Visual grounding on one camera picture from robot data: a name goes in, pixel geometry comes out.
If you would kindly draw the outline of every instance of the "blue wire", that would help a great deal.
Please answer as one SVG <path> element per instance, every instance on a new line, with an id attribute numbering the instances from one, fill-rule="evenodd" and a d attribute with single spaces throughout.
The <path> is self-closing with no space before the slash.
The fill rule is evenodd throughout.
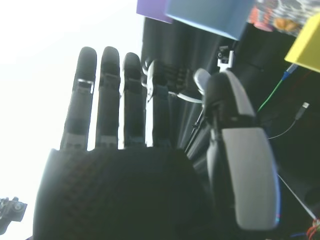
<path id="1" fill-rule="evenodd" d="M 301 236 L 306 236 L 307 234 L 305 232 L 299 232 L 299 233 L 294 233 L 290 236 L 290 238 L 295 238 L 295 237 L 301 237 Z"/>

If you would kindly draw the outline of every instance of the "yellow box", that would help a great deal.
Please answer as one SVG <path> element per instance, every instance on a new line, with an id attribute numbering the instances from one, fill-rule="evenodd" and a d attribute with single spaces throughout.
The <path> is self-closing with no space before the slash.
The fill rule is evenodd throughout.
<path id="1" fill-rule="evenodd" d="M 320 13 L 308 19 L 285 60 L 320 73 Z"/>

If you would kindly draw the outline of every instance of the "white background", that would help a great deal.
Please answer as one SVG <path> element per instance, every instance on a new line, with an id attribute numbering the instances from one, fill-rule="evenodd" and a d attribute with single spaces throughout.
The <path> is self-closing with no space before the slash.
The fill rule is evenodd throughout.
<path id="1" fill-rule="evenodd" d="M 22 222 L 0 240 L 32 235 L 37 190 L 51 148 L 58 148 L 82 47 L 140 56 L 144 18 L 137 0 L 8 0 L 0 4 L 0 198 L 28 203 Z M 96 123 L 97 86 L 91 124 Z M 90 128 L 89 149 L 95 127 Z"/>

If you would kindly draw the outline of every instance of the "green cable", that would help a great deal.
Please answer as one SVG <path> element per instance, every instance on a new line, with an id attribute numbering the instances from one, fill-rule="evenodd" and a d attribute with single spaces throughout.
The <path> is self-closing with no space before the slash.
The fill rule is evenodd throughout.
<path id="1" fill-rule="evenodd" d="M 275 94 L 276 90 L 279 88 L 280 84 L 283 82 L 284 78 L 281 78 L 279 83 L 275 86 L 271 94 L 268 96 L 268 98 L 262 103 L 262 105 L 259 107 L 258 112 L 267 104 L 267 102 L 270 100 L 270 98 Z"/>

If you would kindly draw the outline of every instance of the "purple box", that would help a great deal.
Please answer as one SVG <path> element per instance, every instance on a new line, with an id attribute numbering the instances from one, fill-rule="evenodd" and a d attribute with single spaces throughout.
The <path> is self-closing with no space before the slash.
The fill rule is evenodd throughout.
<path id="1" fill-rule="evenodd" d="M 168 0 L 138 0 L 136 13 L 147 18 L 171 24 L 172 18 L 165 15 Z"/>

